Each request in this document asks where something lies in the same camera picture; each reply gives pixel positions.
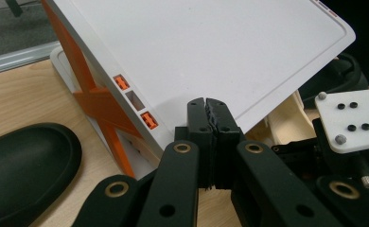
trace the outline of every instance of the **orange port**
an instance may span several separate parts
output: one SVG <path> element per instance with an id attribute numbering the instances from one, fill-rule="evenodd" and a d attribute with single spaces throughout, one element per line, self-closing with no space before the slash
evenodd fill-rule
<path id="1" fill-rule="evenodd" d="M 126 89 L 130 88 L 129 83 L 125 80 L 125 78 L 122 75 L 119 75 L 114 78 L 114 81 L 117 83 L 117 86 L 122 89 L 122 91 L 125 91 Z"/>
<path id="2" fill-rule="evenodd" d="M 151 113 L 145 112 L 141 114 L 141 118 L 143 118 L 144 122 L 146 122 L 146 125 L 151 129 L 155 129 L 158 126 L 157 121 L 152 117 Z"/>

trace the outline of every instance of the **orange frame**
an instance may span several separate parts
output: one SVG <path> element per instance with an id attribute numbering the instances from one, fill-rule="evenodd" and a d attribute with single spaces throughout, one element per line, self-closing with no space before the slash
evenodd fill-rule
<path id="1" fill-rule="evenodd" d="M 79 82 L 81 91 L 76 91 L 73 93 L 73 96 L 84 112 L 97 121 L 108 147 L 123 173 L 134 177 L 131 164 L 115 129 L 120 129 L 138 138 L 142 138 L 141 134 L 116 102 L 111 92 L 107 88 L 98 88 L 96 86 L 78 44 L 69 34 L 52 8 L 48 6 L 46 1 L 42 0 L 42 3 L 49 21 L 61 42 L 63 51 L 69 60 L 70 66 Z"/>

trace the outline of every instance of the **black screw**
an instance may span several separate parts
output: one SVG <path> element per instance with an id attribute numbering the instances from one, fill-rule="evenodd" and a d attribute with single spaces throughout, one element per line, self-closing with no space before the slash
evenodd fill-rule
<path id="1" fill-rule="evenodd" d="M 369 131 L 369 124 L 368 123 L 364 123 L 361 125 L 361 128 L 365 131 Z"/>
<path id="2" fill-rule="evenodd" d="M 349 126 L 347 126 L 347 129 L 349 131 L 355 131 L 356 130 L 356 126 L 355 125 L 349 125 Z"/>
<path id="3" fill-rule="evenodd" d="M 357 108 L 358 105 L 359 104 L 357 102 L 351 102 L 349 106 L 350 106 L 350 108 Z"/>
<path id="4" fill-rule="evenodd" d="M 344 109 L 344 107 L 345 107 L 345 106 L 344 106 L 344 104 L 343 104 L 343 103 L 338 104 L 338 109 L 339 109 L 339 110 L 343 110 L 343 109 Z"/>

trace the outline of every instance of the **wooden surface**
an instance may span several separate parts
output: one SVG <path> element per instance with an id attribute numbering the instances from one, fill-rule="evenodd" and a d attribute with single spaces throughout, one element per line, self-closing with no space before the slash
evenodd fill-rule
<path id="1" fill-rule="evenodd" d="M 70 128 L 83 155 L 74 181 L 32 226 L 71 226 L 94 187 L 121 171 L 51 61 L 0 73 L 0 135 L 40 122 Z M 240 226 L 230 191 L 200 189 L 198 226 Z"/>

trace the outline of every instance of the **white plastic plate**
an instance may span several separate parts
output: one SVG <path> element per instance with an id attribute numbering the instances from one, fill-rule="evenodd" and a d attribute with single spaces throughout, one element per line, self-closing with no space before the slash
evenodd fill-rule
<path id="1" fill-rule="evenodd" d="M 338 153 L 348 153 L 369 148 L 369 90 L 329 94 L 325 99 L 315 98 L 326 137 L 331 148 Z M 355 126 L 354 131 L 348 127 Z M 338 143 L 335 138 L 343 135 Z"/>
<path id="2" fill-rule="evenodd" d="M 248 131 L 355 39 L 316 0 L 47 2 L 158 156 L 190 100 L 225 102 Z"/>

